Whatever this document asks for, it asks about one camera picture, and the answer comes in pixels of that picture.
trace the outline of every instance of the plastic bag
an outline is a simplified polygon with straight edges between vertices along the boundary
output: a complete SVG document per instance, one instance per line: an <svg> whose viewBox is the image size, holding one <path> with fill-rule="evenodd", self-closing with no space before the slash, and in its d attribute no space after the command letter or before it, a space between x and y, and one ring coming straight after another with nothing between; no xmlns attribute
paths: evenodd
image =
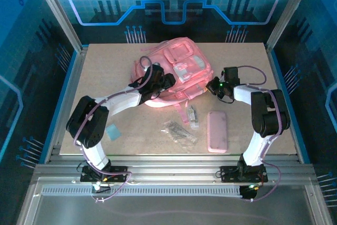
<svg viewBox="0 0 337 225"><path fill-rule="evenodd" d="M187 152L190 152L196 144L197 138L175 121L164 123L162 132L167 133L175 143Z"/></svg>
<svg viewBox="0 0 337 225"><path fill-rule="evenodd" d="M199 128L199 120L196 115L196 110L193 106L189 106L187 108L187 116L189 117L190 127L191 129L198 129Z"/></svg>

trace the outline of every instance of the table surface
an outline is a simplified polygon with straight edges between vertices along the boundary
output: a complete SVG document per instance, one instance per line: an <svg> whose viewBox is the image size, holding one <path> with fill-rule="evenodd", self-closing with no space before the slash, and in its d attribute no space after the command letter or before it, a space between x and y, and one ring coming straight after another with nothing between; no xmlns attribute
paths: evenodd
<svg viewBox="0 0 337 225"><path fill-rule="evenodd" d="M76 90L71 113L81 97L102 97L125 88L130 81L133 61L144 52L142 48L155 44L90 44ZM225 66L253 65L267 75L264 88L275 89L276 83L262 43L197 43L214 70L220 75ZM242 83L263 81L263 76L252 69L240 69ZM197 110L200 128L192 130L183 125L175 107L152 108L145 104L124 110L109 119L107 126L115 124L122 135L111 141L106 133L102 145L107 155L135 154L210 154L207 150L207 114L210 110L225 111L227 115L228 151L226 154L240 154L246 150L253 134L251 108L242 102L224 104L211 93L206 92L191 101ZM162 132L164 123L175 121L197 137L196 144L183 148L167 133ZM269 154L296 154L290 130L285 131L272 145ZM60 154L80 154L73 140L65 133Z"/></svg>

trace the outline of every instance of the glass panel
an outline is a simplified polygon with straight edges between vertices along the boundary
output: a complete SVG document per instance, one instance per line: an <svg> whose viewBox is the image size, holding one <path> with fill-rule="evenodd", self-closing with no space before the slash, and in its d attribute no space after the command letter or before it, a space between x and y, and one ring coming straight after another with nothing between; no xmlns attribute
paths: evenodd
<svg viewBox="0 0 337 225"><path fill-rule="evenodd" d="M336 42L337 0L302 0L274 49L310 161L316 165L318 175L326 175L336 168Z"/></svg>
<svg viewBox="0 0 337 225"><path fill-rule="evenodd" d="M287 1L60 0L83 44L266 42Z"/></svg>
<svg viewBox="0 0 337 225"><path fill-rule="evenodd" d="M15 224L73 49L45 0L0 6L0 220Z"/></svg>
<svg viewBox="0 0 337 225"><path fill-rule="evenodd" d="M269 190L263 187L258 194ZM33 224L108 224L111 217L113 224L315 224L306 193L299 187L278 187L267 201L272 204L227 197L128 196L97 204L90 196L42 196Z"/></svg>

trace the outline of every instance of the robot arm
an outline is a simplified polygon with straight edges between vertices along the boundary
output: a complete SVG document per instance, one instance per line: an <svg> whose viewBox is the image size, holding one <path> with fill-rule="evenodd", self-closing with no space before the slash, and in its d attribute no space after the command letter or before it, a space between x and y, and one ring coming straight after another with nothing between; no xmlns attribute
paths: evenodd
<svg viewBox="0 0 337 225"><path fill-rule="evenodd" d="M229 182L260 181L260 175L265 173L263 158L269 147L284 130L290 127L290 117L282 91L269 91L240 84L237 67L224 68L221 77L215 77L206 87L220 100L228 96L233 101L241 101L251 106L254 133L248 148L237 163L235 175L231 174Z"/></svg>
<svg viewBox="0 0 337 225"><path fill-rule="evenodd" d="M90 161L94 168L107 172L110 170L111 163L101 144L107 120L125 109L143 104L150 100L152 95L158 95L175 84L174 76L171 73L164 75L164 70L159 65L152 65L152 75L146 82L149 74L150 68L147 69L140 83L135 81L129 84L125 89L116 93L119 95L96 99L85 96L80 99L66 126L73 138L76 137L81 124L92 108L105 101L90 116L76 140L76 143L82 146L86 159Z"/></svg>

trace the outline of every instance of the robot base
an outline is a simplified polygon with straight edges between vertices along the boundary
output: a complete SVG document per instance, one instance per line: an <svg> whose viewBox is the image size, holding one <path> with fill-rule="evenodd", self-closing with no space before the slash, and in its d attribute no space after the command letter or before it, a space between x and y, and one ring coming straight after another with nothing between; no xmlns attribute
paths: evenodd
<svg viewBox="0 0 337 225"><path fill-rule="evenodd" d="M124 171L127 171L126 166L110 166L110 169L109 169L109 172L111 173L121 173ZM127 178L126 174L116 175L116 176L103 175L103 174L97 173L89 166L84 166L82 168L80 182L97 182L97 181L125 182L126 178Z"/></svg>
<svg viewBox="0 0 337 225"><path fill-rule="evenodd" d="M268 182L268 176L264 165L247 167L244 173L240 173L237 166L221 166L222 183L260 183Z"/></svg>

